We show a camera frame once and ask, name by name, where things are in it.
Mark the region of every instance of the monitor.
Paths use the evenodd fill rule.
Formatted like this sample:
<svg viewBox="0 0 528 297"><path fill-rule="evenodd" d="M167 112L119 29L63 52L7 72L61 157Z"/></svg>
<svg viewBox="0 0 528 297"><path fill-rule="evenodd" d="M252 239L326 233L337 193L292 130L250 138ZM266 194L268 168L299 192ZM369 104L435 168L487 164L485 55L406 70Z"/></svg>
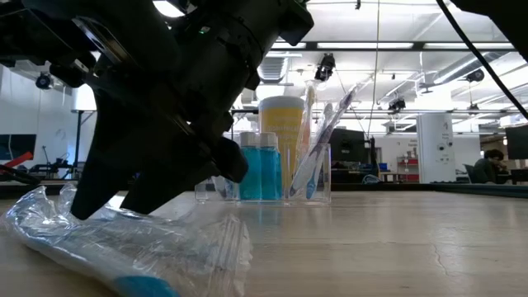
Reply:
<svg viewBox="0 0 528 297"><path fill-rule="evenodd" d="M333 162L361 162L365 159L365 133L335 129L330 137Z"/></svg>
<svg viewBox="0 0 528 297"><path fill-rule="evenodd" d="M35 142L36 134L0 134L0 160L11 161L27 152L35 154Z"/></svg>
<svg viewBox="0 0 528 297"><path fill-rule="evenodd" d="M528 125L506 128L508 139L508 158L510 160L528 159Z"/></svg>

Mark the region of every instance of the chair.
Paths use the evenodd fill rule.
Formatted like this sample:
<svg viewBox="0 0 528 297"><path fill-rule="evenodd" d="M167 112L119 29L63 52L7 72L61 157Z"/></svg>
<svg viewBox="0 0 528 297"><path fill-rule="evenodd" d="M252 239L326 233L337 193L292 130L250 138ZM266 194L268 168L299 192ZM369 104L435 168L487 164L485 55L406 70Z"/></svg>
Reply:
<svg viewBox="0 0 528 297"><path fill-rule="evenodd" d="M468 172L469 183L474 183L474 181L477 180L475 176L475 167L468 165L468 164L464 164L464 167L465 167L465 171Z"/></svg>

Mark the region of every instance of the bottle cap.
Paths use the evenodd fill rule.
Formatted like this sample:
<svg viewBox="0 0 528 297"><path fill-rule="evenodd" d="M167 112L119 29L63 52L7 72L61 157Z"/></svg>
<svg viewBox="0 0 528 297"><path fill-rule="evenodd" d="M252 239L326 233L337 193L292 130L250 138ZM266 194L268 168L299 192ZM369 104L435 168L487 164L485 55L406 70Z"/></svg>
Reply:
<svg viewBox="0 0 528 297"><path fill-rule="evenodd" d="M261 148L276 148L279 140L273 132L262 132L261 133Z"/></svg>
<svg viewBox="0 0 528 297"><path fill-rule="evenodd" d="M258 138L255 132L242 132L240 134L240 146L241 147L257 147Z"/></svg>

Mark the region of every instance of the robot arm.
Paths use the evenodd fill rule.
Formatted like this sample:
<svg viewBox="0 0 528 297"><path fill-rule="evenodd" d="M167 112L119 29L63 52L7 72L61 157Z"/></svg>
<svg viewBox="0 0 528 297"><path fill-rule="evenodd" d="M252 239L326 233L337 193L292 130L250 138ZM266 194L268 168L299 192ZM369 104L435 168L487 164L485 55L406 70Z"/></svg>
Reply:
<svg viewBox="0 0 528 297"><path fill-rule="evenodd" d="M279 36L295 45L314 25L295 0L172 2L189 13L168 25L149 0L0 5L1 63L50 61L53 75L94 90L97 126L72 206L79 219L136 173L121 207L144 214L208 177L240 182L248 165L222 137L229 109L258 86ZM103 53L97 63L92 50Z"/></svg>

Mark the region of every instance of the ziplock bag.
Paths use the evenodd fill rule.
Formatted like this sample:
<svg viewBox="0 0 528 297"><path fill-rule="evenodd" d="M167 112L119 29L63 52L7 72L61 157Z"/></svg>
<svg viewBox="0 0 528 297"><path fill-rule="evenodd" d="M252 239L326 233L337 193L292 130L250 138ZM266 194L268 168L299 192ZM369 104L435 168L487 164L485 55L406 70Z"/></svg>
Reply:
<svg viewBox="0 0 528 297"><path fill-rule="evenodd" d="M170 220L103 207L80 221L75 187L58 201L42 186L2 218L10 234L122 296L241 296L251 260L248 230L233 215L216 223Z"/></svg>

